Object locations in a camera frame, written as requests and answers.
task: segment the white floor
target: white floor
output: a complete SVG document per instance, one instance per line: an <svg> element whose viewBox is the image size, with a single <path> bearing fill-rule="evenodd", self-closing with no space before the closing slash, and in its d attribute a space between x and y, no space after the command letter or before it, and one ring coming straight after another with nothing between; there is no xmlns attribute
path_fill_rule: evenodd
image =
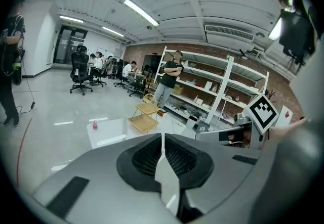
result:
<svg viewBox="0 0 324 224"><path fill-rule="evenodd" d="M141 100L137 95L129 97L122 87L114 87L117 80L105 79L107 86L94 86L94 91L80 90L69 93L73 82L67 70L50 70L36 78L28 79L36 105L25 114L20 114L20 124L0 124L0 153L12 181L16 183L17 160L21 141L26 132L19 161L19 187L32 193L54 172L57 166L69 163L92 149L87 125L89 120L109 120L131 117L135 105ZM33 101L26 79L20 86L13 87L16 106L22 105L28 111ZM170 114L183 121L181 117ZM5 119L0 106L0 121ZM186 136L193 136L187 131Z"/></svg>

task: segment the doorway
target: doorway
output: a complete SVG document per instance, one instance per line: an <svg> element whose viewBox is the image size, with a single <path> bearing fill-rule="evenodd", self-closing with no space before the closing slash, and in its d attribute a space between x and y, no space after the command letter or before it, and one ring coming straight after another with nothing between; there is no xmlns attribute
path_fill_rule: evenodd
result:
<svg viewBox="0 0 324 224"><path fill-rule="evenodd" d="M55 46L54 63L72 65L71 54L76 51L78 45L83 45L87 32L63 25Z"/></svg>

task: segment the black office chair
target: black office chair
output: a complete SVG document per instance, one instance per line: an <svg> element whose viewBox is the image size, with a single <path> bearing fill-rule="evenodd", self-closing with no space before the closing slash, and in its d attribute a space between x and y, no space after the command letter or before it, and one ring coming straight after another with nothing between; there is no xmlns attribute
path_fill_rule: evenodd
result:
<svg viewBox="0 0 324 224"><path fill-rule="evenodd" d="M118 78L120 80L120 82L115 82L114 83L115 87L118 85L121 85L125 89L125 86L127 86L127 85L124 84L123 82L126 81L127 79L125 77L123 77L123 60L119 60L117 62L116 78Z"/></svg>
<svg viewBox="0 0 324 224"><path fill-rule="evenodd" d="M90 89L91 92L93 92L92 88L82 84L84 81L90 79L90 76L87 74L87 63L89 56L85 52L87 52L87 48L85 46L80 46L76 52L72 53L71 55L72 72L70 77L75 84L73 84L72 88L70 89L70 94L72 93L72 90L77 88L81 89L83 96L85 95L85 92L83 91L84 88Z"/></svg>
<svg viewBox="0 0 324 224"><path fill-rule="evenodd" d="M102 77L106 77L107 75L105 74L106 73L106 68L107 68L107 65L104 64L102 66L102 69L98 70L98 69L93 69L93 76L95 76L97 78L97 80L92 80L91 81L91 85L94 85L94 84L101 84L101 87L103 87L103 84L107 85L106 82L104 81L101 81L101 78Z"/></svg>
<svg viewBox="0 0 324 224"><path fill-rule="evenodd" d="M144 95L144 90L145 90L145 86L146 86L146 81L147 79L150 78L150 75L152 75L153 72L152 70L150 69L149 71L144 71L143 72L143 76L145 77L144 80L143 80L143 83L140 83L141 81L140 80L137 80L135 82L132 82L130 83L131 86L134 87L134 90L128 90L127 92L132 92L130 94L130 97L133 95L133 94L138 94L140 96L140 98L142 98L142 96Z"/></svg>

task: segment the white shelving unit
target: white shelving unit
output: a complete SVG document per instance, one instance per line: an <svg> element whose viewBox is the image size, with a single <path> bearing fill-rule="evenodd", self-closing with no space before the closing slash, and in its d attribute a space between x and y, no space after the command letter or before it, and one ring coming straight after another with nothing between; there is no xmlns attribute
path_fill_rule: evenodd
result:
<svg viewBox="0 0 324 224"><path fill-rule="evenodd" d="M157 70L158 73L155 76L155 80L154 80L155 82L156 82L157 78L163 76L163 74L159 73L159 70L160 70L161 66L166 63L166 61L164 61L165 55L171 54L173 56L174 52L175 52L175 50L168 50L167 47L165 47L159 67L158 67L158 70ZM243 66L238 63L234 63L234 57L230 57L229 60L224 60L224 59L221 59L218 57L200 54L200 53L192 53L192 52L186 52L186 51L181 51L181 52L183 54L182 61L189 61L189 66L184 66L184 72L203 77L206 79L206 81L213 80L213 81L220 83L219 88L218 88L218 93L214 93L210 90L205 90L202 87L192 85L190 83L187 83L187 82L181 80L181 75L180 75L180 79L177 79L177 82L182 85L186 85L191 88L198 89L201 92L205 92L205 93L208 93L208 94L214 96L215 99L214 99L211 109L208 109L202 105L195 103L192 99L190 99L188 97L171 94L171 96L174 97L175 99L181 100L181 101L183 101L189 105L192 105L196 108L199 108L203 112L207 113L208 114L207 118L206 118L207 123L210 123L212 118L215 116L218 118L218 121L220 119L222 119L223 121L225 121L229 124L234 124L234 119L232 117L228 116L228 118L226 118L222 115L224 113L223 111L224 111L226 103L234 104L234 105L240 107L241 109L244 109L247 106L246 104L244 104L242 102L236 102L234 100L226 98L224 92L228 87L234 88L234 89L236 89L240 92L243 92L251 97L257 96L261 93L263 93L263 94L265 93L268 79L269 79L269 72L267 72L267 74L264 75L264 74L261 74L261 73L255 71L254 69L248 68L248 67ZM192 64L192 63L199 63L199 64L203 64L203 65L212 66L212 67L215 67L218 69L222 69L222 70L224 70L224 75L220 76L218 74L214 74L214 73L202 70L202 69L197 69L197 68L191 67L190 64ZM231 73L243 76L253 82L257 82L261 79L265 79L265 84L264 84L262 90L260 91L255 87L247 86L244 83L229 79ZM221 102L222 99L224 100L224 106L222 108L222 111L218 111L217 108L218 108L219 103ZM166 107L168 109L170 109L171 111L181 115L182 117L188 118L188 116L186 114L184 114L182 111L175 110L174 108L172 108L169 105L167 105Z"/></svg>

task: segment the red brick wall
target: red brick wall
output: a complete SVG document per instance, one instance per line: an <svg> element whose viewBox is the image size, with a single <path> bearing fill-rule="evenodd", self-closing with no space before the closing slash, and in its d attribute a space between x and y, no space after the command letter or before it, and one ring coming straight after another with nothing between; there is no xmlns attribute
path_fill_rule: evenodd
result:
<svg viewBox="0 0 324 224"><path fill-rule="evenodd" d="M270 99L273 102L273 105L275 108L280 112L282 105L287 106L292 112L294 113L292 122L295 122L299 120L301 116L303 116L302 110L298 104L298 101L293 94L292 90L289 87L289 81L286 80L284 77L276 73L270 68L265 67L264 65L258 63L255 60L240 60L239 56L237 54L231 53L231 52L224 52L220 49L213 48L213 47L205 47L195 44L185 44L185 43L166 43L166 44L148 44L148 45L138 45L138 46L128 46L126 47L126 51L124 54L124 60L126 61L132 61L135 60L137 62L137 68L142 68L144 56L145 55L152 55L152 53L157 53L158 55L162 55L163 50L165 46L168 47L169 50L181 50L181 51L187 51L187 52L197 52L202 53L210 56L216 56L219 58L226 58L227 54L230 54L231 56L234 56L234 61L237 63L240 63L244 66L247 66L249 68L252 68L262 74L266 74L267 71L269 71L269 81L267 85L267 89L271 91L272 89L275 91L274 96ZM222 70L219 70L217 68L208 68L213 73L223 75ZM244 77L241 77L236 74L231 74L230 78L233 80L237 80L239 82L245 83L250 86L254 86L254 82L250 81ZM200 79L198 76L192 76L190 74L181 73L181 79L182 80L190 80L193 81L196 79L196 83L202 84L205 86L206 81ZM262 87L264 81L261 80L257 82L257 88L260 89ZM186 86L184 86L184 93L183 95L188 96L190 98L195 98L196 95L199 94L199 97L204 100L204 103L210 104L214 100L214 96L200 92L199 90ZM239 96L239 100L243 103L248 104L250 101L250 96L235 90L233 88L228 87L228 91L226 93L227 95L237 97ZM219 105L219 110L223 107L223 101ZM241 112L242 109L236 105L226 103L225 110L229 116L234 116L236 113Z"/></svg>

